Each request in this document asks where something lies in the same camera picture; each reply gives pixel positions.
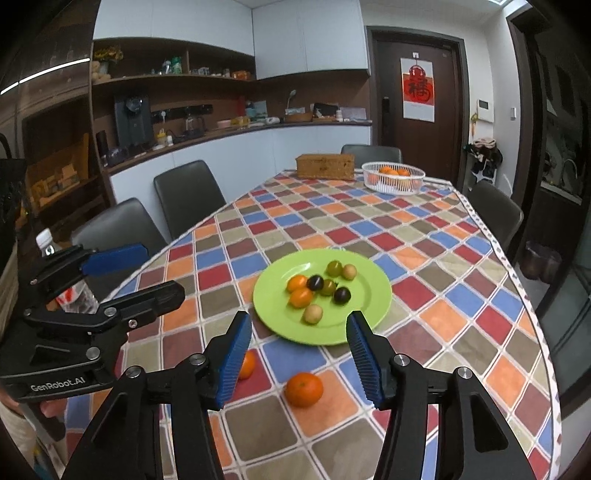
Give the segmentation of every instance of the green cherry tomato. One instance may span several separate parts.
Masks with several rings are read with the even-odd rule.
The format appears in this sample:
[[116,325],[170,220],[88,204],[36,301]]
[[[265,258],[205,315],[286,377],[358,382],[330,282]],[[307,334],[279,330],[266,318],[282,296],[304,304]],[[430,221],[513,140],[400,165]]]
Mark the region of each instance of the green cherry tomato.
[[326,273],[331,277],[338,277],[340,276],[341,272],[343,271],[343,264],[338,260],[333,260],[326,266]]
[[337,283],[334,280],[327,278],[324,281],[324,286],[320,290],[320,295],[323,297],[330,297],[336,290]]

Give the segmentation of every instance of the cherry tomato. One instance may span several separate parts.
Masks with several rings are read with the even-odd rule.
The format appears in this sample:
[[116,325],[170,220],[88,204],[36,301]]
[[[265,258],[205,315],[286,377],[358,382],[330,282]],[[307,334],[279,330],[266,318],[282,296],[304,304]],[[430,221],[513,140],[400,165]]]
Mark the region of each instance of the cherry tomato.
[[309,288],[298,288],[290,295],[290,303],[296,309],[307,307],[314,300],[314,292]]
[[298,288],[304,288],[307,281],[308,278],[305,275],[296,275],[295,277],[291,277],[289,282],[287,282],[287,291],[292,293]]

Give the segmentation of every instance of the white plastic basket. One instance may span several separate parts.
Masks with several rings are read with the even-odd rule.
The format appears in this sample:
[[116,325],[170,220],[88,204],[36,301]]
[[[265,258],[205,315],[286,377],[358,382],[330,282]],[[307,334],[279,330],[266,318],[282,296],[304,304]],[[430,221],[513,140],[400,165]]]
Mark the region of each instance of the white plastic basket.
[[[379,169],[383,167],[392,167],[396,170],[404,168],[410,175],[386,175],[379,172]],[[363,182],[367,188],[388,195],[413,195],[421,189],[425,178],[425,172],[420,168],[404,163],[374,161],[364,163],[361,165],[361,169],[363,170]]]

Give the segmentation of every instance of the kitchen counter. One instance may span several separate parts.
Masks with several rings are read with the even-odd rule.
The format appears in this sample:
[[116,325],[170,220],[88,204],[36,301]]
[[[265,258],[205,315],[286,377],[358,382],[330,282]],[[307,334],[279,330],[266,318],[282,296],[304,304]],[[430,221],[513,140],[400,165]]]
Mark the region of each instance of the kitchen counter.
[[274,125],[265,125],[263,127],[229,127],[229,128],[222,128],[217,130],[210,130],[205,133],[204,136],[200,138],[195,138],[193,140],[187,140],[186,142],[181,142],[171,147],[164,147],[160,148],[159,150],[150,150],[144,154],[140,154],[136,157],[130,158],[129,160],[125,160],[123,163],[115,165],[114,167],[109,167],[106,169],[109,175],[114,175],[121,171],[127,170],[128,168],[134,167],[139,165],[145,161],[151,160],[153,158],[159,157],[161,155],[174,152],[176,150],[180,150],[182,148],[187,148],[192,145],[198,145],[201,143],[209,142],[211,140],[217,140],[219,138],[225,137],[232,137],[234,135],[242,135],[251,132],[258,132],[262,130],[271,130],[276,128],[289,128],[289,127],[370,127],[372,125],[371,121],[366,122],[293,122],[293,123],[281,123],[281,124],[274,124]]
[[369,122],[305,122],[215,130],[117,165],[110,169],[109,179],[117,203],[137,198],[162,235],[170,239],[154,188],[158,175],[203,160],[230,203],[279,172],[295,170],[296,158],[302,154],[340,153],[346,144],[370,145],[371,130]]

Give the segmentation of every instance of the kitchen cabinet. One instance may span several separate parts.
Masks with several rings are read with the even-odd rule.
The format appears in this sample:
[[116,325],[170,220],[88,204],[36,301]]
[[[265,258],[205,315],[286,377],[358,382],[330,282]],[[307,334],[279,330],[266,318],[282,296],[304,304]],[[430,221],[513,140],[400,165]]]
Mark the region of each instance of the kitchen cabinet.
[[101,0],[93,39],[149,37],[154,0]]
[[151,36],[254,55],[251,9],[234,0],[154,0]]
[[300,0],[300,24],[308,72],[368,68],[359,0]]
[[252,11],[257,79],[306,71],[299,7],[299,0],[283,0]]
[[250,132],[183,148],[173,152],[174,166],[203,160],[230,203],[275,175],[270,135]]
[[93,38],[154,37],[254,55],[251,9],[234,0],[101,0]]
[[300,155],[318,153],[317,128],[323,127],[289,127],[271,130],[276,174],[283,170],[295,170],[296,158]]
[[371,127],[289,127],[271,130],[275,173],[295,170],[296,158],[305,153],[340,153],[343,145],[371,143]]
[[115,201],[121,203],[130,198],[137,198],[144,205],[156,227],[167,241],[171,239],[170,233],[158,194],[154,188],[154,177],[171,168],[174,168],[173,154],[168,153],[111,177]]
[[219,138],[140,163],[111,177],[117,203],[137,198],[163,237],[171,241],[154,177],[192,161],[203,160],[226,203],[231,203],[279,172],[295,169],[304,153],[340,153],[347,143],[369,144],[371,127],[309,125],[270,128]]
[[252,11],[258,79],[367,69],[359,0],[283,0]]
[[371,144],[371,127],[328,126],[314,127],[318,153],[340,153],[343,145]]

